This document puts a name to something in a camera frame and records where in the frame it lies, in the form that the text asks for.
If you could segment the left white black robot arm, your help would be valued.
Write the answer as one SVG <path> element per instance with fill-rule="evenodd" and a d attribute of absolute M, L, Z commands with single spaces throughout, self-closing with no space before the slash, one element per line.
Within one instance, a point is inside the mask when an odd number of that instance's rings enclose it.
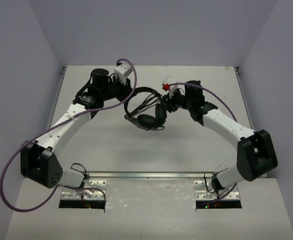
<path fill-rule="evenodd" d="M 76 93 L 63 116 L 52 130 L 27 144 L 20 153 L 21 174 L 49 189 L 55 186 L 79 188 L 86 175 L 62 167 L 58 157 L 69 140 L 92 120 L 104 103 L 111 99 L 124 101 L 132 91 L 129 75 L 134 72 L 128 64 L 120 64 L 114 73 L 103 68 L 92 70 L 88 82 Z"/>

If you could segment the black headphones with cable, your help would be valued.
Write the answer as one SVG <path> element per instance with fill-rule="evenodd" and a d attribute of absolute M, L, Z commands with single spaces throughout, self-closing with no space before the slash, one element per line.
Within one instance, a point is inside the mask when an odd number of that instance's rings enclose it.
<path fill-rule="evenodd" d="M 146 98 L 133 110 L 129 110 L 129 102 L 139 94 L 146 94 Z M 163 104 L 163 96 L 150 87 L 138 87 L 132 97 L 124 104 L 124 118 L 136 127 L 145 131 L 164 130 L 167 120 L 167 110 Z"/>

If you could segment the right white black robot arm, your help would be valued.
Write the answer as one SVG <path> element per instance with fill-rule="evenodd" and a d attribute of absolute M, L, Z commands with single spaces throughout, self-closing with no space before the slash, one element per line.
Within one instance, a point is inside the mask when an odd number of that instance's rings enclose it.
<path fill-rule="evenodd" d="M 214 131 L 236 149 L 235 165 L 212 175 L 214 193 L 219 194 L 242 181 L 252 182 L 278 166 L 272 138 L 266 130 L 247 128 L 206 101 L 200 81 L 184 83 L 184 94 L 178 90 L 179 85 L 171 77 L 162 83 L 163 90 L 168 92 L 163 97 L 167 111 L 187 110 L 195 122 Z"/>

